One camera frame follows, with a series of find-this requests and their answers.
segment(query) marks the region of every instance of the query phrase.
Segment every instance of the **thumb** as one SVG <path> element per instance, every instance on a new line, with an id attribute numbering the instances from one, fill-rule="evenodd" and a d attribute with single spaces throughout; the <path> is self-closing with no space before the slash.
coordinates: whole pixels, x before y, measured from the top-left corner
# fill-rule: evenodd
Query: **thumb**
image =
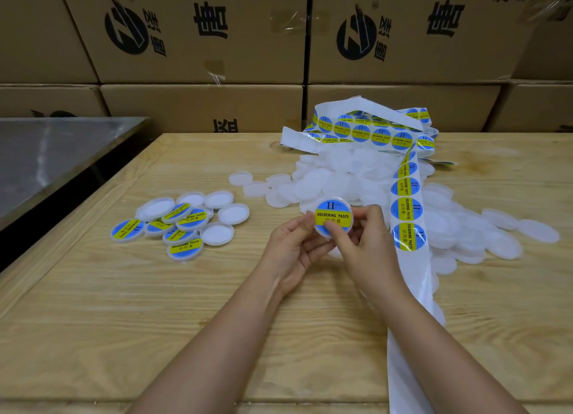
<path id="1" fill-rule="evenodd" d="M 315 215 L 311 211 L 307 211 L 304 215 L 303 222 L 294 229 L 289 237 L 290 240 L 296 244 L 300 245 L 315 230 Z"/>
<path id="2" fill-rule="evenodd" d="M 349 252 L 352 251 L 354 248 L 354 244 L 352 240 L 348 236 L 348 233 L 345 232 L 342 227 L 332 221 L 325 221 L 324 226 L 330 233 L 330 236 L 334 239 L 336 246 L 340 250 L 340 253 L 343 257 L 346 257 Z"/>

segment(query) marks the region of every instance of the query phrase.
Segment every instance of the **hand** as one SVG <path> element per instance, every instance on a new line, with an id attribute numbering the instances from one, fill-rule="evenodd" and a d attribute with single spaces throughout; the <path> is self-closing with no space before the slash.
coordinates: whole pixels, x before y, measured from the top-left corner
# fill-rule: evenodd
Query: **hand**
<path id="1" fill-rule="evenodd" d="M 270 234 L 255 271 L 273 272 L 282 295 L 287 295 L 301 282 L 311 264 L 334 247 L 334 241 L 316 232 L 315 215 L 309 211 Z"/>
<path id="2" fill-rule="evenodd" d="M 369 299 L 409 294 L 398 264 L 394 238 L 386 229 L 380 206 L 354 208 L 352 213 L 354 225 L 350 235 L 332 221 L 326 221 L 324 226 L 334 238 L 356 286 Z"/>

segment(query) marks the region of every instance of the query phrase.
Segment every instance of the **stainless steel surface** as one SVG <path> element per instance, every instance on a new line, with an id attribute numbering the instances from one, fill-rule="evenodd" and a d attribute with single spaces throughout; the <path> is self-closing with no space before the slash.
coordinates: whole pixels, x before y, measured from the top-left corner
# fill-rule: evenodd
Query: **stainless steel surface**
<path id="1" fill-rule="evenodd" d="M 144 117 L 0 118 L 0 229 L 147 121 Z"/>

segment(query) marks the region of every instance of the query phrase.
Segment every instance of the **person's left hand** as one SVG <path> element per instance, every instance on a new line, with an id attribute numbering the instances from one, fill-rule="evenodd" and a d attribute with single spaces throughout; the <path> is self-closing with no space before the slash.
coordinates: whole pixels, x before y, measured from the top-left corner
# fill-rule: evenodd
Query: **person's left hand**
<path id="1" fill-rule="evenodd" d="M 311 264 L 335 246 L 333 240 L 317 233 L 315 215 L 309 211 L 280 225 L 270 234 L 255 270 L 272 272 L 282 295 L 287 295 L 301 282 Z"/>

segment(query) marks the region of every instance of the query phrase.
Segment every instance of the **cardboard box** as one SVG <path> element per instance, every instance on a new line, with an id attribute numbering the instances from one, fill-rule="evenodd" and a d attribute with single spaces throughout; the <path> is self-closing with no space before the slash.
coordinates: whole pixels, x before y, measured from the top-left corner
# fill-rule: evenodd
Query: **cardboard box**
<path id="1" fill-rule="evenodd" d="M 104 83 L 301 84 L 306 0 L 66 0 Z"/>
<path id="2" fill-rule="evenodd" d="M 104 85 L 111 115 L 151 117 L 155 132 L 301 130 L 301 85 Z"/>
<path id="3" fill-rule="evenodd" d="M 573 2 L 560 5 L 543 14 L 535 28 L 514 78 L 573 80 Z"/>
<path id="4" fill-rule="evenodd" d="M 106 117 L 97 85 L 3 84 L 0 117 Z"/>
<path id="5" fill-rule="evenodd" d="M 509 78 L 544 0 L 313 0 L 309 82 Z"/>
<path id="6" fill-rule="evenodd" d="M 504 86 L 487 132 L 573 132 L 573 83 Z"/>
<path id="7" fill-rule="evenodd" d="M 441 132 L 480 132 L 499 91 L 499 85 L 309 85 L 306 120 L 316 104 L 361 95 L 392 109 L 426 107 Z"/>
<path id="8" fill-rule="evenodd" d="M 0 0 L 0 20 L 0 82 L 97 82 L 64 0 Z"/>

